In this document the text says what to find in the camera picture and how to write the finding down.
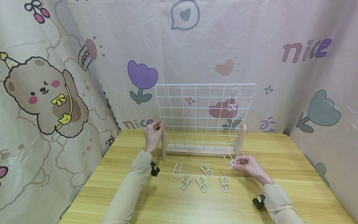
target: light wood tabletop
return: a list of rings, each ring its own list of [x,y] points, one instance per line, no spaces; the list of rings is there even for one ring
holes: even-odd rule
[[[124,130],[108,150],[76,197],[60,224],[98,224],[132,161],[145,147],[143,130]],[[312,165],[286,135],[247,133],[243,155],[253,155],[288,194],[297,214],[306,224],[355,223]],[[160,168],[150,176],[137,201],[133,224],[272,224],[267,211],[259,211],[252,199],[261,186],[245,174],[230,169],[222,157],[167,155],[161,160],[160,144],[153,155]],[[208,163],[214,176],[200,170]],[[179,178],[173,177],[175,163],[182,164]],[[179,184],[185,174],[193,181],[185,190]],[[195,178],[204,175],[209,191],[202,193]],[[219,176],[226,175],[230,192],[222,191]]]

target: beige sleeve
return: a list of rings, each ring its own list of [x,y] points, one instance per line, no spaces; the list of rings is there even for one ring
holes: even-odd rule
[[[278,184],[263,186],[265,206],[275,224],[304,224],[295,213],[290,199]]]
[[[152,155],[140,151],[115,193],[101,224],[128,224],[140,191],[152,170]]]

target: wooden stand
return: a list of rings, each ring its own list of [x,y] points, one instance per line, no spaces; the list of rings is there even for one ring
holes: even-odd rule
[[[215,157],[222,157],[227,155],[231,155],[233,157],[239,156],[242,153],[245,133],[246,133],[246,125],[241,124],[241,129],[237,133],[237,136],[234,138],[234,141],[231,144],[232,148],[234,148],[234,151],[228,150],[227,147],[224,146],[215,146],[215,147],[205,146],[206,149],[194,149],[194,146],[192,146],[193,148],[185,148],[184,145],[176,145],[176,146],[174,144],[167,145],[165,140],[165,134],[163,133],[161,136],[162,160],[165,161],[167,154],[187,155],[187,156],[215,156]]]

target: black watch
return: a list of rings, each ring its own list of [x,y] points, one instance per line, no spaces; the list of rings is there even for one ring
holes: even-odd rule
[[[254,198],[254,199],[252,200],[252,202],[253,202],[253,204],[255,205],[255,207],[256,207],[257,209],[263,209],[264,206],[265,206],[265,203],[264,203],[265,198],[266,198],[266,197],[265,197],[263,194],[260,194],[260,196]]]
[[[153,161],[150,163],[150,166],[152,167],[152,172],[150,174],[152,176],[156,177],[159,174],[159,171],[160,171],[159,167],[157,167],[155,162],[153,162]]]

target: hand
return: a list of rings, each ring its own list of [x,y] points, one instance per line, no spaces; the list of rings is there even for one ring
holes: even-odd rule
[[[157,120],[144,128],[145,143],[147,145],[144,151],[152,153],[156,149],[163,134],[164,127],[164,123]]]
[[[265,172],[253,156],[238,156],[234,159],[234,169],[237,171],[246,171],[250,174],[257,182],[262,185],[273,184],[274,181]]]

